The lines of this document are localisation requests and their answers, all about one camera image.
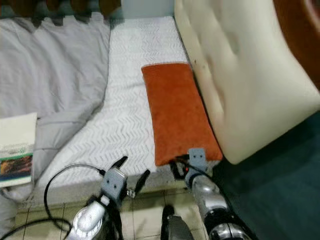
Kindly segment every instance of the wall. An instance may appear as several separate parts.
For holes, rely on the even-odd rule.
[[[112,18],[151,18],[174,15],[175,0],[121,0],[122,7]]]

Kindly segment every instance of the white textured sheet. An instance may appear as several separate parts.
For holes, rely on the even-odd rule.
[[[88,163],[108,169],[123,155],[129,157],[122,167],[130,176],[129,185],[146,169],[153,172],[149,187],[172,182],[168,167],[155,166],[152,119],[141,67],[187,61],[172,17],[113,20],[104,105],[56,155],[25,204],[41,204],[49,179],[64,166]],[[85,199],[99,190],[100,180],[93,170],[71,169],[52,184],[49,202]]]

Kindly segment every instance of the floor tile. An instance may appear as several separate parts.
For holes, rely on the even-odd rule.
[[[28,212],[18,213],[15,217],[15,227],[19,227],[23,224],[26,224]],[[22,240],[24,237],[25,229],[22,229],[12,236],[6,238],[8,240]]]
[[[135,238],[134,232],[134,213],[132,200],[124,201],[120,209],[120,216],[122,221],[122,234],[125,240],[133,240]]]
[[[205,232],[203,229],[192,230],[191,234],[194,240],[206,240]]]
[[[189,193],[190,190],[186,187],[184,188],[176,188],[176,189],[168,189],[164,191],[164,195],[174,195],[174,194],[186,194]]]
[[[63,218],[68,220],[71,224],[73,224],[73,221],[74,221],[76,214],[82,208],[83,208],[83,206],[81,206],[81,205],[73,206],[73,207],[66,207],[65,206],[64,211],[63,211]],[[67,230],[68,226],[66,224],[63,224],[63,228]],[[61,239],[64,239],[65,236],[66,236],[66,233],[64,231],[62,231]]]
[[[64,208],[63,218],[67,219],[71,224],[80,209],[83,207],[74,206]],[[125,240],[133,240],[134,239],[134,220],[133,220],[133,206],[131,200],[125,200],[120,209],[120,215],[122,220],[122,234]]]
[[[65,208],[84,207],[86,204],[87,204],[87,201],[68,202],[64,204],[64,207]]]
[[[190,193],[166,195],[165,204],[174,207],[175,213],[182,217],[190,230],[203,229],[198,206]]]
[[[142,193],[150,193],[150,192],[159,192],[159,191],[167,191],[167,190],[176,190],[176,189],[184,189],[186,188],[186,183],[184,180],[175,180],[173,182],[167,182],[165,185],[159,186],[146,186],[142,188]]]
[[[135,197],[135,199],[155,198],[155,197],[162,197],[163,195],[164,195],[164,191],[142,192],[142,193],[139,193]]]
[[[27,213],[29,212],[29,208],[18,208],[17,209],[17,213],[18,214],[24,214],[24,213]]]
[[[160,240],[160,235],[136,238],[135,240]]]
[[[55,210],[55,209],[63,209],[64,207],[64,204],[63,203],[60,203],[60,204],[54,204],[54,205],[50,205],[49,206],[49,209],[50,210]],[[45,206],[31,206],[30,209],[29,209],[29,212],[43,212],[45,211]]]
[[[63,216],[63,208],[51,211],[56,218]],[[43,211],[31,211],[28,214],[27,222],[47,218],[47,213]],[[56,228],[52,222],[40,223],[27,227],[24,233],[24,240],[60,240],[61,230]]]
[[[133,224],[136,239],[160,235],[164,206],[164,197],[133,200]]]

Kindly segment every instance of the dark green fabric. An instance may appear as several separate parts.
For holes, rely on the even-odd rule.
[[[320,112],[238,165],[224,159],[213,173],[259,240],[320,240]]]

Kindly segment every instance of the book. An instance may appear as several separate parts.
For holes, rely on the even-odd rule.
[[[0,188],[32,180],[37,114],[0,119]]]

